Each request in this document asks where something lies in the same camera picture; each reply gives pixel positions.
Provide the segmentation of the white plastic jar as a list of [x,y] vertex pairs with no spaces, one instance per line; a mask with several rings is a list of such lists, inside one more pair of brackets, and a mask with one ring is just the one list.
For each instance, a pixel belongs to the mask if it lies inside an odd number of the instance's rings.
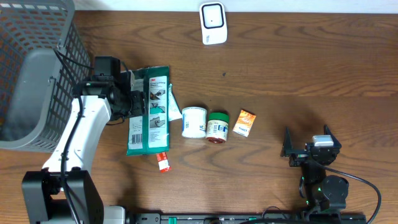
[[207,110],[200,107],[187,107],[182,110],[182,136],[204,138],[206,136]]

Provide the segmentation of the red white snack bar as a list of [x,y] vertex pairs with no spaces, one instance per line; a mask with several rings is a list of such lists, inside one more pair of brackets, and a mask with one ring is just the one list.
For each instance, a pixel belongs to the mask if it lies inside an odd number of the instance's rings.
[[168,160],[166,152],[158,153],[158,154],[156,154],[156,156],[157,156],[157,161],[158,161],[158,165],[159,165],[159,170],[161,171],[161,173],[168,172],[172,169],[169,164],[169,160]]

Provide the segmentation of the green lid jar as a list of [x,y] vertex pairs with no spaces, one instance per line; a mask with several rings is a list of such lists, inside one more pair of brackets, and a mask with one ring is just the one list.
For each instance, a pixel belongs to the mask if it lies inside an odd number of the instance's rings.
[[228,138],[229,116],[226,113],[210,113],[206,127],[206,140],[215,144],[225,143]]

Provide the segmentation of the teal white tissue pack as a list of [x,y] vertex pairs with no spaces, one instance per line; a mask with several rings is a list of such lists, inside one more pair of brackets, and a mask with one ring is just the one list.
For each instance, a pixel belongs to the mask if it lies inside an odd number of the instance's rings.
[[182,113],[178,107],[178,104],[175,100],[174,94],[172,92],[172,87],[173,85],[170,83],[169,84],[169,121],[177,120],[177,119],[182,119]]

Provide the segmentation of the green white wipes pack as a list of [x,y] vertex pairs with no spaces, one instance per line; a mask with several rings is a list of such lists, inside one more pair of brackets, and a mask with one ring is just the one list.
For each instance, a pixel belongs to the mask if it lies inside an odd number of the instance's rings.
[[127,156],[158,154],[169,150],[169,67],[133,71],[130,89],[135,111],[129,118]]

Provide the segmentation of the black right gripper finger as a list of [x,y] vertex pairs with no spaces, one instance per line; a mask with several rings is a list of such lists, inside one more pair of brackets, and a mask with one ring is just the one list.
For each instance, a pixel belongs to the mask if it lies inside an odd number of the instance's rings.
[[324,134],[325,134],[325,135],[329,135],[329,136],[331,137],[331,139],[333,140],[333,143],[334,143],[334,144],[339,144],[339,143],[340,143],[340,142],[337,140],[337,138],[335,138],[335,136],[332,134],[332,132],[331,132],[331,130],[330,130],[330,128],[328,127],[327,124],[324,125],[323,130],[324,130]]
[[280,152],[281,157],[289,157],[293,153],[293,144],[292,144],[292,139],[290,136],[290,131],[289,128],[285,128],[285,134],[284,134],[284,142],[282,145],[282,149]]

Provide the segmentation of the orange tissue pack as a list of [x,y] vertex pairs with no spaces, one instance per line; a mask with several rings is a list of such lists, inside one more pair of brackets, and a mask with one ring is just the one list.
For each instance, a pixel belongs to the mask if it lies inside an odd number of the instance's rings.
[[248,111],[241,110],[238,119],[234,125],[233,132],[242,135],[244,137],[248,137],[251,128],[253,126],[253,123],[255,121],[255,118],[256,115]]

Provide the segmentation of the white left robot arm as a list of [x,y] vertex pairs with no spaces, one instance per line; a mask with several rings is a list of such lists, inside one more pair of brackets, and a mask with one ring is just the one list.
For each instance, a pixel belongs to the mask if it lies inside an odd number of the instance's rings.
[[40,171],[28,171],[22,193],[30,223],[133,223],[124,207],[105,206],[91,168],[105,126],[142,116],[144,97],[134,74],[112,56],[87,66],[92,76],[73,82],[72,110],[56,149]]

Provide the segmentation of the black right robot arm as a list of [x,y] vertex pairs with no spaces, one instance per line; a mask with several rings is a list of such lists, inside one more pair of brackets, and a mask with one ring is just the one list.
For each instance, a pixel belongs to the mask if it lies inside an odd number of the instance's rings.
[[340,211],[346,208],[349,182],[337,175],[327,175],[326,168],[340,153],[341,144],[327,125],[322,135],[312,137],[303,149],[294,149],[290,131],[285,129],[280,155],[289,158],[289,166],[300,167],[300,196],[314,212]]

